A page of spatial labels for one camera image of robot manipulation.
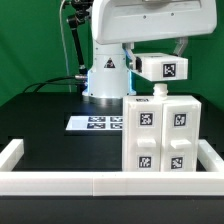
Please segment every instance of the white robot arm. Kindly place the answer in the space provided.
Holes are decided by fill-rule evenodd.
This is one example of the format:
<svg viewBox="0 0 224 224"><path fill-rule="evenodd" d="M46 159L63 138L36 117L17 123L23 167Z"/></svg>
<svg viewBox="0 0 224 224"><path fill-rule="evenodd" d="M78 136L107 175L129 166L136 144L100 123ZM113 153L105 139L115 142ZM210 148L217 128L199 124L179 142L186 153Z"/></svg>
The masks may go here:
<svg viewBox="0 0 224 224"><path fill-rule="evenodd" d="M212 33L215 0L97 0L93 38L100 44L130 43Z"/></svg>

